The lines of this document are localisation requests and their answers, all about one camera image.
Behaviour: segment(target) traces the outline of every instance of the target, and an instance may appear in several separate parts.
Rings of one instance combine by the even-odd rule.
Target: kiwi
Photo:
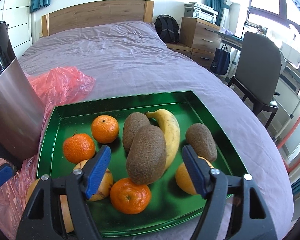
[[[139,129],[130,148],[126,168],[131,180],[151,184],[164,173],[167,150],[162,130],[154,125]]]
[[[122,144],[126,152],[129,152],[134,137],[138,130],[145,125],[149,125],[149,119],[145,114],[135,112],[129,114],[127,119],[124,121],[123,132],[122,132]]]
[[[217,159],[217,147],[208,127],[202,123],[191,125],[186,131],[186,141],[198,156],[214,162]]]

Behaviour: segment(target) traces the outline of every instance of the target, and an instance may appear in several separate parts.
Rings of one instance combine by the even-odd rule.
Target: wooden nightstand
[[[221,42],[214,30],[219,31],[220,27],[204,20],[183,17],[180,43],[167,43],[167,47],[209,69]]]

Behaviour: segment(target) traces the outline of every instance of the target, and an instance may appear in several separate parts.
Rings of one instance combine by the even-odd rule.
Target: silver pin
[[[244,179],[246,179],[246,180],[252,180],[252,175],[249,174],[249,173],[246,173],[243,177],[244,177]]]
[[[213,174],[213,175],[218,175],[218,174],[220,174],[220,170],[215,169],[215,168],[211,169],[210,172],[211,172],[211,174]]]
[[[48,174],[43,174],[43,175],[41,176],[41,179],[42,179],[42,180],[47,180],[47,179],[49,179],[49,175],[48,175]]]
[[[81,169],[75,169],[74,171],[73,171],[73,174],[74,175],[80,175],[82,173],[82,170]]]

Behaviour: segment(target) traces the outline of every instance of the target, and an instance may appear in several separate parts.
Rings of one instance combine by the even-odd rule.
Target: gray chair
[[[246,32],[235,75],[228,83],[236,85],[243,93],[242,101],[249,98],[253,103],[252,112],[257,115],[261,111],[271,112],[265,125],[268,128],[278,110],[274,100],[281,70],[281,54],[279,48],[266,36]]]

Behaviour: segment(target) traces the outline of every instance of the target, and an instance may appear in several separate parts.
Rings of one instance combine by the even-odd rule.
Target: wrinkled fabric
[[[167,91],[193,90],[213,114],[258,184],[278,238],[290,228],[293,198],[281,156],[264,126],[216,76],[173,52],[143,22],[73,29],[41,38],[19,60],[39,75],[51,67],[75,65],[96,79],[85,100]],[[227,230],[227,204],[218,239]],[[198,219],[134,239],[190,239]]]
[[[94,78],[84,75],[76,67],[57,67],[39,76],[26,76],[46,106],[43,130],[54,106],[84,99],[92,91],[95,83]],[[5,162],[0,159],[0,166]],[[16,238],[19,222],[26,207],[26,192],[36,178],[37,165],[37,155],[25,160],[21,171],[0,187],[0,229],[10,240]]]

